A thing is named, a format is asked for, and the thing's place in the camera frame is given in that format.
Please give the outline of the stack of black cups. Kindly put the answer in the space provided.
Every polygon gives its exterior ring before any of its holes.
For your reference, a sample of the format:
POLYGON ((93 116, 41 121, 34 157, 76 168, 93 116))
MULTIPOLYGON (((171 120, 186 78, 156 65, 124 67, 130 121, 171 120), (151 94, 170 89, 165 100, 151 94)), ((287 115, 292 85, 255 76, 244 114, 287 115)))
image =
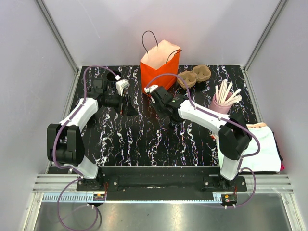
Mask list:
POLYGON ((108 86, 111 88, 116 87, 116 82, 118 82, 121 79, 121 73, 119 71, 114 70, 113 73, 109 72, 106 75, 108 86))

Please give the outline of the orange paper bag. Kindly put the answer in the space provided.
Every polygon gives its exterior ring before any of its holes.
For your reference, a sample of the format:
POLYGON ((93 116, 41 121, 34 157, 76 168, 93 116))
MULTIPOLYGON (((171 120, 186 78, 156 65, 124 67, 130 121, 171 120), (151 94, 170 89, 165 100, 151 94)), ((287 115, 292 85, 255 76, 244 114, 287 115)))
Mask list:
POLYGON ((151 49, 146 49, 140 60, 142 92, 152 82, 169 89, 175 82, 174 74, 178 73, 181 48, 167 40, 157 42, 151 49))

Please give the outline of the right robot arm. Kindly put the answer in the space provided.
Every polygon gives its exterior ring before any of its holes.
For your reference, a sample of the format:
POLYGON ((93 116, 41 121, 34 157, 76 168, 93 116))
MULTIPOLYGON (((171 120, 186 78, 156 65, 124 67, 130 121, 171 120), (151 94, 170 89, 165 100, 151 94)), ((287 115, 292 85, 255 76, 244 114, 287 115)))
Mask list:
POLYGON ((218 184, 222 190, 231 190, 236 184, 240 159, 252 139, 244 118, 217 113, 198 104, 192 105, 188 97, 181 94, 173 96, 162 86, 152 85, 145 88, 145 92, 150 96, 156 113, 168 116, 172 125, 189 120, 216 136, 218 153, 223 156, 218 184))

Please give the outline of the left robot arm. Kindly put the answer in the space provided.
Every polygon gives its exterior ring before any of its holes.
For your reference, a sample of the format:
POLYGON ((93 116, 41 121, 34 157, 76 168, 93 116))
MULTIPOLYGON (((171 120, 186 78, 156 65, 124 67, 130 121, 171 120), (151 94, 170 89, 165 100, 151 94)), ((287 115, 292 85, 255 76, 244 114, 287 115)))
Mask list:
POLYGON ((116 76, 115 91, 108 92, 110 81, 98 79, 73 111, 61 122, 47 128, 48 160, 59 169, 75 171, 87 179, 87 185, 97 191, 103 187, 104 179, 99 176, 99 168, 85 156, 85 146, 81 132, 88 121, 101 107, 113 108, 122 116, 135 116, 137 111, 126 93, 129 81, 116 76))

